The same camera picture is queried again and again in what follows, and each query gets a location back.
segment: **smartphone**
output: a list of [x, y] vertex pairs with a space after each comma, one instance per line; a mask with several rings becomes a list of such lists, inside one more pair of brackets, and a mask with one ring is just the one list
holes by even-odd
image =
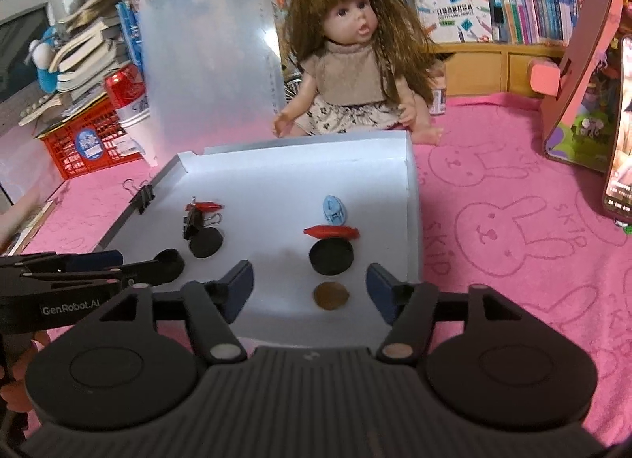
[[619, 54], [619, 108], [602, 203], [612, 218], [632, 222], [632, 34], [619, 39]]

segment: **wooden drawer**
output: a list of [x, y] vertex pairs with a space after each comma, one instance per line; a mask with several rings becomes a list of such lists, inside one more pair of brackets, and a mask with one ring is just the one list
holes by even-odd
[[535, 57], [530, 55], [510, 55], [509, 67], [509, 84], [508, 91], [521, 96], [542, 97], [533, 91], [529, 83], [527, 71], [529, 70], [529, 62]]
[[504, 91], [501, 53], [455, 53], [445, 60], [448, 96], [479, 96]]

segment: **white box with pencil print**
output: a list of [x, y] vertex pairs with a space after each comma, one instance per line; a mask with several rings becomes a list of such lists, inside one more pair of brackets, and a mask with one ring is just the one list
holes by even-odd
[[492, 42], [489, 0], [414, 0], [434, 42]]

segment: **brown hair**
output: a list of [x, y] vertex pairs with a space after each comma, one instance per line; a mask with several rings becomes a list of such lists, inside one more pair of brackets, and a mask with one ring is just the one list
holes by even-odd
[[[301, 63], [319, 53], [326, 37], [322, 23], [329, 11], [345, 0], [292, 0], [286, 19], [286, 37], [290, 50]], [[427, 69], [434, 62], [432, 41], [419, 24], [417, 14], [402, 0], [369, 0], [377, 15], [373, 48], [382, 74], [382, 93], [398, 103], [395, 78], [405, 77], [408, 86], [432, 102]]]

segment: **human hand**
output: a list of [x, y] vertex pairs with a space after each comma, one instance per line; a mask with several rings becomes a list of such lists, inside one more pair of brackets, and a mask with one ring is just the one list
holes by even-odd
[[[12, 412], [25, 413], [33, 409], [33, 405], [31, 405], [26, 395], [24, 377], [26, 376], [26, 368], [38, 352], [36, 342], [47, 346], [51, 343], [51, 338], [46, 332], [37, 332], [33, 336], [31, 347], [24, 351], [14, 363], [13, 367], [11, 367], [11, 377], [15, 381], [7, 383], [0, 388], [0, 395], [2, 399], [6, 401], [7, 410]], [[0, 367], [0, 379], [4, 378], [4, 374], [4, 368]]]
[[402, 103], [397, 108], [402, 111], [399, 115], [399, 122], [402, 126], [408, 127], [415, 122], [417, 112], [415, 99], [413, 97], [403, 99]]
[[283, 111], [280, 112], [273, 121], [273, 134], [275, 137], [280, 137], [288, 124], [290, 124], [288, 117]]

